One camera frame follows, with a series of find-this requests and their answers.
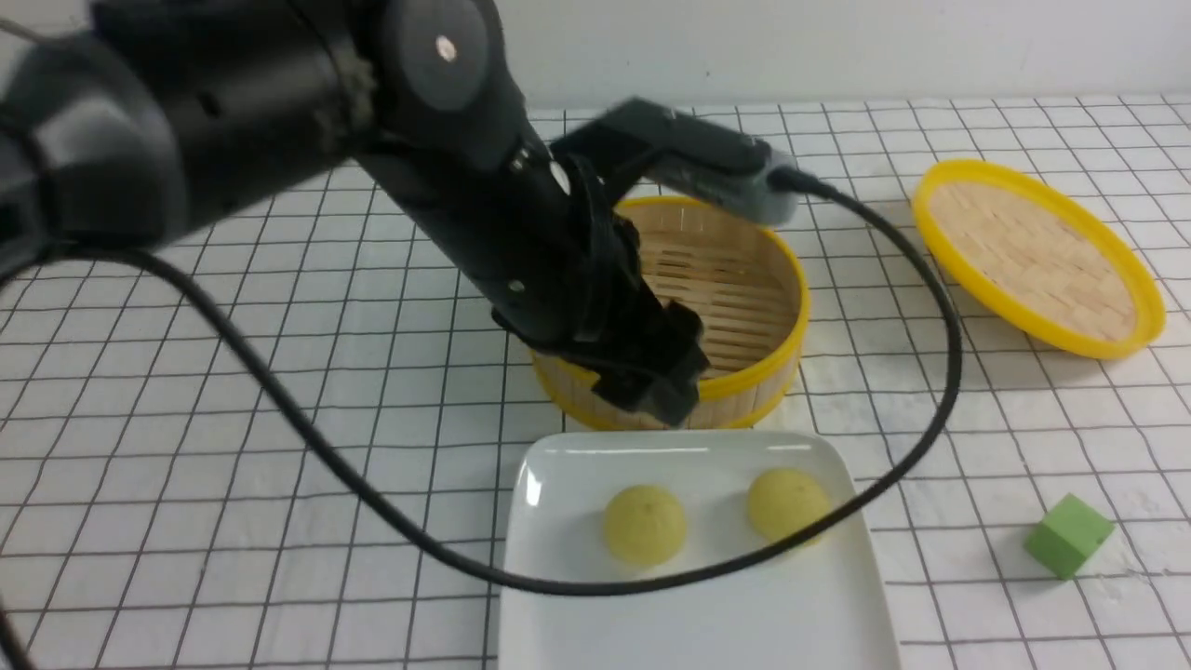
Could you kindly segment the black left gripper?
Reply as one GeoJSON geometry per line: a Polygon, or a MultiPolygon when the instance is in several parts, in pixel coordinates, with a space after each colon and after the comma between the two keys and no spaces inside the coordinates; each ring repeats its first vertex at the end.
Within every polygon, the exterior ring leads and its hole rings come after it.
{"type": "Polygon", "coordinates": [[[478,171],[386,148],[360,165],[531,347],[596,374],[610,406],[666,427],[690,418],[707,369],[701,319],[663,302],[641,271],[640,238],[582,158],[520,155],[478,171]]]}

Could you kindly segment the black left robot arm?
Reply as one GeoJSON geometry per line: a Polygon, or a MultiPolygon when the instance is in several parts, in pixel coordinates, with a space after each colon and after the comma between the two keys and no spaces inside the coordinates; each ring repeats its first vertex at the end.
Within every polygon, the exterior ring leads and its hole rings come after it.
{"type": "Polygon", "coordinates": [[[679,425],[709,362],[692,309],[580,154],[528,118],[492,1],[95,1],[4,90],[4,275],[157,250],[356,162],[542,355],[679,425]]]}

